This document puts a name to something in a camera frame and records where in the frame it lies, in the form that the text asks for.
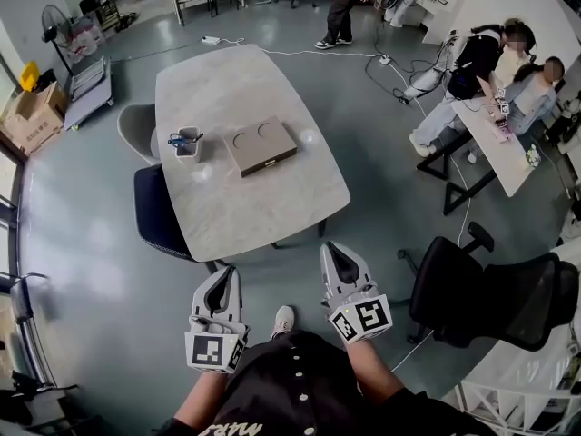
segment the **person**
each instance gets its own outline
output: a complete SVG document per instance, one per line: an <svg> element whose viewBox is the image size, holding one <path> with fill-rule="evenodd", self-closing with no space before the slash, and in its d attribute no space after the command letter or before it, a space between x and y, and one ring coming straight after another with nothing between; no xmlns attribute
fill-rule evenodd
<svg viewBox="0 0 581 436"><path fill-rule="evenodd" d="M523 135L539 118L549 114L556 103L554 83L565 75L563 62L556 56L545 64L525 64L515 74L505 92L510 113L507 127L515 135ZM470 147L468 161L474 164L480 155L477 145Z"/></svg>
<svg viewBox="0 0 581 436"><path fill-rule="evenodd" d="M353 42L350 11L359 0L333 0L327 15L327 35L315 44L320 50L327 50L339 45Z"/></svg>
<svg viewBox="0 0 581 436"><path fill-rule="evenodd" d="M408 391L369 340L344 352L293 324L292 308L281 307L271 340L242 354L230 382L226 374L203 372L157 435L495 434L442 401Z"/></svg>
<svg viewBox="0 0 581 436"><path fill-rule="evenodd" d="M566 134L566 132L571 130L571 127L576 124L576 119L579 113L581 113L581 91L579 91L577 97L567 100L564 103L563 112L556 119L551 128L547 129L545 132L545 139L552 144L558 144L561 136Z"/></svg>
<svg viewBox="0 0 581 436"><path fill-rule="evenodd" d="M517 52L528 53L536 44L533 31L517 19L509 20L507 25L476 27L471 33L458 57L458 68L452 73L444 99L409 136L411 144L422 157L436 152L432 141L456 118L451 105L456 100L473 98L481 91L487 98L487 109L496 121L502 121L504 116L494 98L497 88L491 74L505 45Z"/></svg>

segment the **woman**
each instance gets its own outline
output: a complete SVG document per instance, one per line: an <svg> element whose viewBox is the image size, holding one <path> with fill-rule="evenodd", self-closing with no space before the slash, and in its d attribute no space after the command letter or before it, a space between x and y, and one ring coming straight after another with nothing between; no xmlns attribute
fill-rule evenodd
<svg viewBox="0 0 581 436"><path fill-rule="evenodd" d="M507 87L505 100L510 106L507 127L522 135L537 119L549 114L556 103L554 83L561 80L565 67L556 56L547 58L543 65L525 64ZM468 161L474 164L479 156L478 146L470 148Z"/></svg>
<svg viewBox="0 0 581 436"><path fill-rule="evenodd" d="M456 118L451 105L455 100L467 100L482 92L489 104L487 109L495 120L503 120L504 116L498 110L494 98L497 88L491 74L506 45L519 53L528 54L536 43L533 31L515 19L504 26L476 27L472 29L472 34L456 61L457 69L452 73L444 99L409 136L416 152L422 157L436 152L432 141Z"/></svg>
<svg viewBox="0 0 581 436"><path fill-rule="evenodd" d="M567 100L563 105L563 113L555 123L545 132L545 139L547 139L552 144L557 144L561 135L566 131L571 129L571 126L576 123L576 118L581 112L581 91L577 94L577 97L571 100Z"/></svg>

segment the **epoxy floor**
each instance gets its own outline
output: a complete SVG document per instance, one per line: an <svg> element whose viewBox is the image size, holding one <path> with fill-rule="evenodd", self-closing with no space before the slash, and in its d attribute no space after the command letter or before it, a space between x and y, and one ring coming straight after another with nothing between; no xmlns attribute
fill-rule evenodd
<svg viewBox="0 0 581 436"><path fill-rule="evenodd" d="M198 373L185 365L183 332L193 292L207 273L203 265L157 252L140 240L133 219L133 174L146 163L119 137L117 115L127 104L154 101L155 76L163 68L226 46L203 45L204 35L244 37L275 51L314 50L312 44L325 34L328 6L320 0L317 8L302 3L291 10L287 0L280 0L236 11L221 4L220 15L212 19L199 6L186 11L185 27L174 15L131 27L104 49L117 61L114 107L102 108L80 131L63 134L26 166L21 272L50 276L32 286L44 348L57 380L78 383L79 397L103 415L111 434L145 434L159 427L194 384ZM338 50L375 53L373 9L357 7L352 19L355 43ZM412 59L435 58L437 47L423 45L417 28L386 27L379 35L379 49L404 67ZM172 50L183 45L188 46ZM153 52L161 53L140 58ZM389 298L409 296L413 277L397 259L397 249L409 248L419 261L435 236L456 241L466 211L464 205L442 216L444 184L415 169L419 158L408 135L421 112L377 87L365 75L367 58L271 58L309 108L350 189L351 202L330 218L327 236L365 257ZM389 90L403 86L377 60L369 72ZM441 95L440 90L424 97L424 108L431 109ZM470 183L487 170L485 160L474 167L464 156L457 161ZM480 249L477 258L516 263L545 252L555 244L565 211L561 183L547 161L512 199L493 182L473 200L468 221L483 225L497 249L491 254ZM462 241L469 237L464 234ZM251 343L268 339L274 314L286 303L296 307L300 327L339 344L319 307L323 287L315 230L285 242L296 246L264 247L229 260L241 273ZM393 317L394 327L375 341L391 366L411 350L406 334L413 327L405 309L394 310ZM479 339L459 350L429 339L397 374L411 390L439 397L492 344Z"/></svg>

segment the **white pants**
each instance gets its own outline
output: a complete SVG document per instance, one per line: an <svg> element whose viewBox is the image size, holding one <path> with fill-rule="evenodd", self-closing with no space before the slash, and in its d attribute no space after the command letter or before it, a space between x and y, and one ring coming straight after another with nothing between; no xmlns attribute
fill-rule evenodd
<svg viewBox="0 0 581 436"><path fill-rule="evenodd" d="M446 126L452 124L456 119L456 112L452 108L452 102L456 97L450 92L446 91L446 95L442 101L436 105L424 121L420 123L418 129L414 129L414 141L420 145L430 145L432 141L438 139Z"/></svg>

